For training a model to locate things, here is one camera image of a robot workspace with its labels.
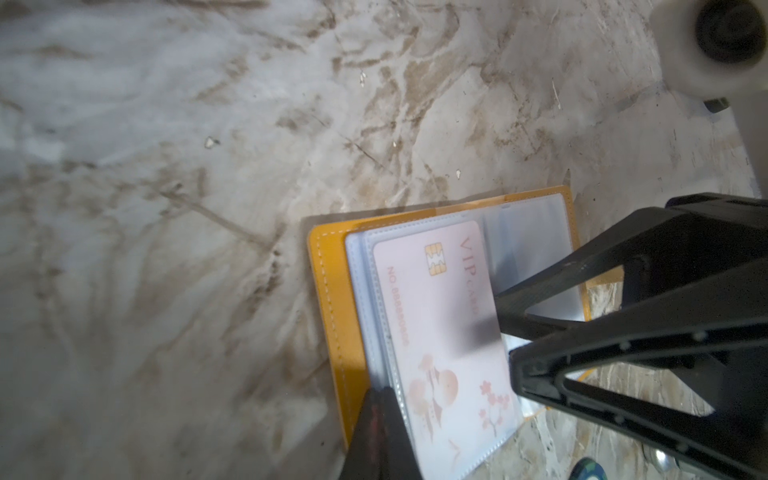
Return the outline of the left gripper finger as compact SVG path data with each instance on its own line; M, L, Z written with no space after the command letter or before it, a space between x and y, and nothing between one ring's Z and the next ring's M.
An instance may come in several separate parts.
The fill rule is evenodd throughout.
M339 478L422 479L391 387L366 392Z

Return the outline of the yellow leather card holder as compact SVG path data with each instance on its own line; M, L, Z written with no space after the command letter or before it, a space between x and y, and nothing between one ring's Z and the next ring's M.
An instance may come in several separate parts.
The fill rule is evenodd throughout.
M370 258L371 237L379 232L432 229L466 220L477 221L481 228L493 299L563 259L579 245L571 192L565 186L341 221L311 230L309 255L347 452L366 392L385 387L396 393L412 444L382 324L380 289ZM524 345L522 338L500 333L507 357ZM523 414L521 425L542 411L539 403L516 397Z

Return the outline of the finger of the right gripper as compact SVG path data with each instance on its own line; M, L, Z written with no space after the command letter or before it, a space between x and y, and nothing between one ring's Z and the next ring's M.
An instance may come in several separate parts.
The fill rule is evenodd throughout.
M618 323L703 329L767 319L767 203L716 193L639 209L495 298L503 333L534 340L575 327L532 309L622 268Z
M719 479L767 475L767 315L633 306L589 322L514 316L522 397L613 429Z

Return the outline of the pink VIP card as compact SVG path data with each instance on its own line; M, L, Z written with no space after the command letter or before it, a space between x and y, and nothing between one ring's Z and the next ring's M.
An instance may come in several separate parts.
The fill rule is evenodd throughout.
M395 385L426 479L462 479L523 421L477 221L379 232L370 258Z

